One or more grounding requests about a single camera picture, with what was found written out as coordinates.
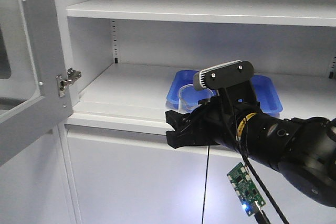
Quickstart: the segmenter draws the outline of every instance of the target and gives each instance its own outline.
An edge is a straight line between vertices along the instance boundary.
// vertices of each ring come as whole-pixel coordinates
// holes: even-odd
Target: white cabinet
[[[59,137],[42,136],[0,167],[0,223],[75,224],[67,180]]]
[[[73,113],[59,126],[77,223],[200,221],[205,149],[175,151],[164,137],[170,129],[166,95],[181,69],[248,60],[273,80],[284,108],[281,118],[336,117],[335,3],[55,0],[66,69],[82,71],[67,94]],[[46,79],[55,82],[48,87],[57,94],[54,72]],[[62,101],[53,111],[69,109]],[[212,151],[206,222],[254,223],[238,209],[228,181],[218,184],[236,163],[236,154]],[[336,223],[332,210],[296,192],[280,175],[260,170],[290,221]],[[287,198],[275,180],[287,183]]]
[[[56,0],[83,72],[68,124],[164,134],[174,74],[236,59],[273,79],[280,117],[333,118],[335,1]]]

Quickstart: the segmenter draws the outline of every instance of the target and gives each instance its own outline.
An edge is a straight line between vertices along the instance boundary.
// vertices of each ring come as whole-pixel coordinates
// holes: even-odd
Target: yellow label
[[[242,136],[242,132],[243,132],[244,127],[245,127],[246,123],[248,122],[248,120],[250,120],[256,114],[257,114],[257,112],[251,113],[251,114],[248,114],[246,117],[243,118],[243,120],[240,122],[240,124],[237,128],[237,136],[238,137]]]

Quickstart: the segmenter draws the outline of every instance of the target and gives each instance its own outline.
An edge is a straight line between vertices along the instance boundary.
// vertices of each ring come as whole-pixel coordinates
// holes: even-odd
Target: cabinet door
[[[54,0],[0,0],[0,165],[71,112]]]

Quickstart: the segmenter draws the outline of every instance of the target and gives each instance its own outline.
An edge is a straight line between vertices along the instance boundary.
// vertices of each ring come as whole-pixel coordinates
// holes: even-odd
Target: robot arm
[[[167,111],[173,148],[223,145],[280,173],[313,200],[336,207],[336,119],[281,120],[264,114],[256,99],[247,61],[200,71],[194,88],[217,95],[192,113]]]

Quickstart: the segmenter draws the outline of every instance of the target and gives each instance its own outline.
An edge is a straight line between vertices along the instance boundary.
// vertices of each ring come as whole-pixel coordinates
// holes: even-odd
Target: blue tray
[[[177,97],[180,87],[192,84],[196,70],[181,70],[176,73],[173,83],[167,95],[167,103],[173,108],[178,109],[179,98]],[[277,115],[282,111],[282,105],[278,97],[278,93],[272,83],[272,80],[266,76],[254,75],[251,79],[253,87],[256,91],[257,100],[263,112],[269,115]],[[194,101],[190,101],[189,105],[197,105],[197,102],[202,99],[202,92],[195,97]]]

